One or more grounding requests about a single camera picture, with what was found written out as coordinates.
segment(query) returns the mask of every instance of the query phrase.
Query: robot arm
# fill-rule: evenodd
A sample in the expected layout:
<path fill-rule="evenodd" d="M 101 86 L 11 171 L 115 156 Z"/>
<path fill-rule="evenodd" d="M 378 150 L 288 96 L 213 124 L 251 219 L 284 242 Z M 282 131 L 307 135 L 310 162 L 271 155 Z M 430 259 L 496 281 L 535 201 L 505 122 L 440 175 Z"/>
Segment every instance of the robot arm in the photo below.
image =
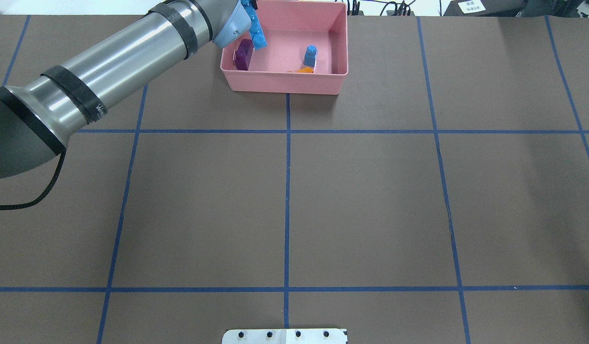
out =
<path fill-rule="evenodd" d="M 35 168 L 118 102 L 213 41 L 250 28 L 239 0 L 167 0 L 25 87 L 0 87 L 0 178 Z"/>

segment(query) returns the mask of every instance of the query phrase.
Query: black tape band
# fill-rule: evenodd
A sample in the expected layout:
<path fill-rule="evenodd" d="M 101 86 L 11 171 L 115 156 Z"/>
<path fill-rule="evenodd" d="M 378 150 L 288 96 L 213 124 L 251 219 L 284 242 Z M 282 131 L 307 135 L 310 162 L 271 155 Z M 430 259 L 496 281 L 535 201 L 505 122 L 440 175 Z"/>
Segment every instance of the black tape band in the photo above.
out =
<path fill-rule="evenodd" d="M 57 137 L 37 118 L 33 112 L 5 87 L 0 87 L 0 100 L 50 148 L 55 155 L 61 154 L 65 146 Z"/>
<path fill-rule="evenodd" d="M 199 49 L 198 43 L 196 41 L 196 33 L 193 28 L 186 22 L 186 20 L 180 15 L 178 11 L 172 9 L 165 3 L 158 4 L 154 6 L 148 13 L 155 12 L 167 19 L 172 26 L 178 31 L 182 41 L 184 41 L 184 45 L 186 47 L 186 57 L 187 59 L 190 55 L 195 54 L 196 51 Z"/>
<path fill-rule="evenodd" d="M 98 96 L 67 68 L 56 65 L 41 75 L 52 80 L 71 99 L 87 119 L 88 124 L 100 120 L 107 114 L 107 109 Z"/>
<path fill-rule="evenodd" d="M 172 2 L 176 2 L 176 1 L 180 1 L 180 0 L 165 0 L 163 1 L 166 4 L 171 4 Z M 199 11 L 199 13 L 201 13 L 201 15 L 203 16 L 203 19 L 205 19 L 205 24 L 207 25 L 207 32 L 209 32 L 209 40 L 213 40 L 214 39 L 214 31 L 212 30 L 212 23 L 209 22 L 209 17 L 207 16 L 207 14 L 205 13 L 205 11 L 203 10 L 203 7 L 201 7 L 198 2 L 196 2 L 195 0 L 188 0 L 188 2 L 190 2 L 191 4 L 193 4 L 196 9 Z"/>
<path fill-rule="evenodd" d="M 203 8 L 199 6 L 199 4 L 195 0 L 188 1 L 191 2 L 196 7 L 196 9 L 199 10 L 201 15 L 203 16 L 203 19 L 205 19 L 205 24 L 207 24 L 207 30 L 209 30 L 209 40 L 212 41 L 214 39 L 214 31 L 212 31 L 212 23 L 209 22 L 209 17 L 207 17 L 207 14 L 205 14 Z"/>

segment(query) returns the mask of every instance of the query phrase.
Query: black cable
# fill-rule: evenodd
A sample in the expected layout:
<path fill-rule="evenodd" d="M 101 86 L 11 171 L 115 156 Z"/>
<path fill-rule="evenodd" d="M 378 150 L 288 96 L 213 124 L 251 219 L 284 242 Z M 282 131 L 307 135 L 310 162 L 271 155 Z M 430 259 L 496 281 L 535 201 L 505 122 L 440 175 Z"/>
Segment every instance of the black cable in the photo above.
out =
<path fill-rule="evenodd" d="M 52 176 L 50 183 L 48 183 L 48 186 L 46 187 L 46 189 L 44 189 L 44 192 L 41 193 L 40 196 L 38 196 L 35 200 L 32 200 L 31 202 L 28 202 L 28 203 L 0 205 L 0 210 L 18 210 L 18 209 L 25 209 L 28 207 L 32 207 L 33 205 L 40 203 L 46 196 L 48 196 L 48 194 L 50 193 L 50 190 L 52 190 L 52 187 L 56 184 L 56 179 L 59 178 L 59 174 L 61 173 L 61 168 L 63 167 L 63 161 L 65 161 L 65 152 L 67 152 L 67 150 L 64 150 L 61 153 L 61 157 L 59 158 L 59 163 L 56 165 L 55 173 Z"/>
<path fill-rule="evenodd" d="M 389 4 L 394 4 L 394 11 L 395 11 L 395 12 L 397 11 L 397 6 L 399 6 L 399 4 L 397 4 L 397 3 L 396 3 L 396 2 L 394 2 L 394 1 L 390 1 L 390 2 L 387 2 L 387 3 L 384 5 L 384 8 L 383 8 L 383 9 L 382 9 L 382 11 L 380 12 L 380 15 L 384 14 L 384 11 L 386 10 L 386 7 L 388 7 L 388 5 L 389 5 Z"/>
<path fill-rule="evenodd" d="M 394 11 L 393 15 L 401 15 L 401 13 L 403 13 L 403 15 L 404 15 L 405 9 L 406 9 L 406 3 L 401 2 L 401 6 L 399 6 L 399 9 Z"/>
<path fill-rule="evenodd" d="M 562 15 L 563 17 L 566 15 L 566 11 L 568 10 L 568 7 L 570 6 L 570 2 L 571 2 L 571 1 L 572 1 L 572 0 L 568 0 L 568 1 L 566 2 L 566 5 L 564 5 L 564 10 L 563 10 L 563 15 Z"/>

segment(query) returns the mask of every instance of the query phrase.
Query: white label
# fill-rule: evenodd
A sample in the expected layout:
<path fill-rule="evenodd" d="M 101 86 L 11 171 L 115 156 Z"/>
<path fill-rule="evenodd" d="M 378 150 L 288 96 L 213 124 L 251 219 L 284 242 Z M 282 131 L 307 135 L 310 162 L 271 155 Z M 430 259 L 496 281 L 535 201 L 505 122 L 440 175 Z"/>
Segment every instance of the white label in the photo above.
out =
<path fill-rule="evenodd" d="M 346 329 L 229 330 L 222 344 L 347 344 Z"/>
<path fill-rule="evenodd" d="M 484 4 L 482 4 L 482 0 L 469 0 L 459 2 L 458 6 L 462 10 L 462 13 L 476 13 L 479 11 L 485 11 Z"/>

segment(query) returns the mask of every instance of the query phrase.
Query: purple lego brick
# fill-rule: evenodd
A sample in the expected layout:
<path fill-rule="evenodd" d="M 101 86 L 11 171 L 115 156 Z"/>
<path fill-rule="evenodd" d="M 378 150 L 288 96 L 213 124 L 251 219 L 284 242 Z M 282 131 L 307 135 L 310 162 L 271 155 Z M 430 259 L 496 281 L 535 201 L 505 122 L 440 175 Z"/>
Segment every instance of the purple lego brick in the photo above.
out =
<path fill-rule="evenodd" d="M 248 70 L 250 67 L 250 60 L 254 52 L 254 44 L 251 39 L 243 39 L 240 47 L 235 50 L 235 57 L 233 62 L 239 70 Z"/>

